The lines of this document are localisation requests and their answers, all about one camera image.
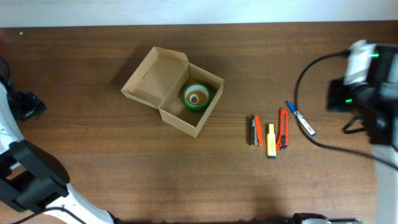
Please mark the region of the orange utility knife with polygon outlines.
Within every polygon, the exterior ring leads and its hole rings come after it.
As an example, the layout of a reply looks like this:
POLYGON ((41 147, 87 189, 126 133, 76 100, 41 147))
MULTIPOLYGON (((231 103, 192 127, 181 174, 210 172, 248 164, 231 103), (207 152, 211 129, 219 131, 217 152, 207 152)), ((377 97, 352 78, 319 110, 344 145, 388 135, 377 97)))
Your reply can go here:
POLYGON ((289 144, 289 111, 285 108, 279 110, 279 128, 276 149, 283 151, 289 144))

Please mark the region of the yellow highlighter pen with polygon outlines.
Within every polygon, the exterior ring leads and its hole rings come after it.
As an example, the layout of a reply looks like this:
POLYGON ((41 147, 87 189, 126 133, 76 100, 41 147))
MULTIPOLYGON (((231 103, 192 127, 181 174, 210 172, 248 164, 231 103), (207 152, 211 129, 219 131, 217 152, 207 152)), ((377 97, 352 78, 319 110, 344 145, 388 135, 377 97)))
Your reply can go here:
POLYGON ((267 127, 267 157, 269 159, 276 158, 275 131, 274 124, 271 123, 267 127))

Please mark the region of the orange black stapler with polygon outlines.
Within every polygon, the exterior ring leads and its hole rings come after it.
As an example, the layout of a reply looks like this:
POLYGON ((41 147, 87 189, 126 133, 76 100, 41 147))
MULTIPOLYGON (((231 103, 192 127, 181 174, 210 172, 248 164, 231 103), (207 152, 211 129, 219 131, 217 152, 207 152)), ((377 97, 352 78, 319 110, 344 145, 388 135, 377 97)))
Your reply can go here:
POLYGON ((261 121, 257 115, 249 117, 249 144, 263 146, 261 121))

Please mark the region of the brown cardboard box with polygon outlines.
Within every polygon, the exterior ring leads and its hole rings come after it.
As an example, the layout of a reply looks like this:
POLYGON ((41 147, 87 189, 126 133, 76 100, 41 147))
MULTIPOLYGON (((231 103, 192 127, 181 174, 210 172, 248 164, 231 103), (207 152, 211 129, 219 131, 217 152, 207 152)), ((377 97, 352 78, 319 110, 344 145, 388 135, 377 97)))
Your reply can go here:
POLYGON ((188 61, 185 53, 153 47, 121 92, 128 98, 159 110, 163 121, 197 137, 223 93, 224 80, 188 61), (194 112, 185 106, 187 86, 201 83, 211 92, 207 109, 194 112))

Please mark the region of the green tape roll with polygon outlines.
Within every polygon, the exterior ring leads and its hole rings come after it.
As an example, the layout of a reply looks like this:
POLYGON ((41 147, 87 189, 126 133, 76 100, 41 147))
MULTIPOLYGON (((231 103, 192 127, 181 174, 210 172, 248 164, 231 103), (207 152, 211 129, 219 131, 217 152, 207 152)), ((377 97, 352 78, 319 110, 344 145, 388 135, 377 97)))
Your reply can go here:
POLYGON ((188 109, 194 112, 202 112, 210 104, 211 92, 207 86, 201 83, 194 83, 186 87, 183 99, 188 109))

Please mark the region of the small yellow tape roll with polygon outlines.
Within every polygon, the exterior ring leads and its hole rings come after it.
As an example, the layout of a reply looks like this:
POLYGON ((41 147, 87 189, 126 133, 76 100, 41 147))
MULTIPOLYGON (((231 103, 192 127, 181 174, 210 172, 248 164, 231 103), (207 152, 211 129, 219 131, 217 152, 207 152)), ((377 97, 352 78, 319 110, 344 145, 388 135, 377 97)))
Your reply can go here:
POLYGON ((188 106, 203 106, 207 102, 208 96, 202 91, 194 90, 186 94, 185 100, 188 106))

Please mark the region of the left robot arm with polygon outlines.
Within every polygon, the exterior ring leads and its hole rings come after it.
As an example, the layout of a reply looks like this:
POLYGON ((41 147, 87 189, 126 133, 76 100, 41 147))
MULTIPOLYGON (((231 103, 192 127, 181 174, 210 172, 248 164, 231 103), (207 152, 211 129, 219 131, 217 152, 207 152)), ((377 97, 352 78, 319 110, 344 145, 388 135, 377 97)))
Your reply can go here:
POLYGON ((50 215, 64 223, 120 223, 79 194, 53 155, 27 141, 18 123, 39 117, 46 105, 33 93, 14 89, 11 69, 1 59, 1 202, 31 218, 50 215))

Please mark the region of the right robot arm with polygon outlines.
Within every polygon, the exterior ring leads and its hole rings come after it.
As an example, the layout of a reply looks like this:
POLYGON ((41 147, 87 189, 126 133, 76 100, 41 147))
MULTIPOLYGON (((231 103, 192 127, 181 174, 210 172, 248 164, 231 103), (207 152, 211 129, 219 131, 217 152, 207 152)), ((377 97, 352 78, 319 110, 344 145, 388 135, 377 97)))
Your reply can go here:
POLYGON ((377 176, 377 222, 397 223, 397 46, 359 40, 348 49, 310 62, 294 87, 298 105, 299 86, 306 72, 316 63, 333 57, 348 61, 343 77, 330 81, 329 111, 350 112, 351 123, 360 121, 373 152, 322 144, 302 134, 314 145, 373 160, 377 176))

